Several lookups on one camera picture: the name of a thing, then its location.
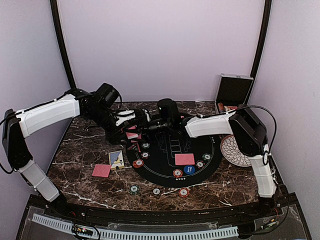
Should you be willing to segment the red backed card deck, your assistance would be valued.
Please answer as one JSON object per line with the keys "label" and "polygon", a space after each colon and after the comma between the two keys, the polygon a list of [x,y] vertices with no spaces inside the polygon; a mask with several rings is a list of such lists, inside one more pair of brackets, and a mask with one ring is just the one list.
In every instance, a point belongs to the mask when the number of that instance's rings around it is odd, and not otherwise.
{"label": "red backed card deck", "polygon": [[[135,130],[135,129],[136,129],[136,126],[131,126],[131,127],[127,128],[127,130]],[[126,134],[126,137],[128,140],[135,139],[139,136],[138,133],[128,132],[128,131],[126,131],[125,134]]]}

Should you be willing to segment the red yellow poker chip stack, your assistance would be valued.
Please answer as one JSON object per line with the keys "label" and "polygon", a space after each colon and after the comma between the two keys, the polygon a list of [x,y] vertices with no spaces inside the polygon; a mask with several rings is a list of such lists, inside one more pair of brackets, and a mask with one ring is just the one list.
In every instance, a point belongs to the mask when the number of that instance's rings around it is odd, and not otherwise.
{"label": "red yellow poker chip stack", "polygon": [[186,198],[188,195],[190,194],[190,191],[188,188],[181,188],[179,191],[178,191],[178,195],[182,198]]}

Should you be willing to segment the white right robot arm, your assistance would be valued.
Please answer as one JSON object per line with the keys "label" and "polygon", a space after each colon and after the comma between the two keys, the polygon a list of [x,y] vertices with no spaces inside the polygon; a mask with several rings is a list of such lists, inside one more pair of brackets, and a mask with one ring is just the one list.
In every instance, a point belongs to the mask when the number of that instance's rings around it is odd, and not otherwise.
{"label": "white right robot arm", "polygon": [[231,134],[238,149],[247,156],[257,181],[258,195],[264,198],[255,205],[255,213],[266,217],[275,208],[271,199],[276,193],[276,180],[269,164],[272,144],[268,143],[267,128],[252,111],[257,108],[270,113],[264,107],[240,105],[237,109],[211,116],[195,115],[184,118],[164,118],[150,120],[138,125],[142,133],[173,130],[186,133],[190,138],[209,135]]}

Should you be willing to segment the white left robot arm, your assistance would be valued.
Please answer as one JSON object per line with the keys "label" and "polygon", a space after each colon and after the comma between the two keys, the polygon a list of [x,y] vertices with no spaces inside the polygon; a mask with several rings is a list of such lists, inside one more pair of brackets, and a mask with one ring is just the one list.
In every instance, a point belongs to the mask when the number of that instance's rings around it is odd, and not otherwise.
{"label": "white left robot arm", "polygon": [[35,137],[47,141],[45,134],[55,125],[76,117],[93,121],[105,130],[111,144],[117,144],[122,135],[116,119],[120,111],[111,107],[121,99],[113,86],[104,83],[93,92],[72,88],[48,102],[18,111],[7,110],[1,124],[2,144],[11,167],[8,173],[18,172],[31,188],[51,203],[50,208],[58,217],[67,218],[71,213],[70,206],[62,200],[62,193],[45,174],[42,165],[35,161],[32,155],[35,147],[29,144],[37,143]]}

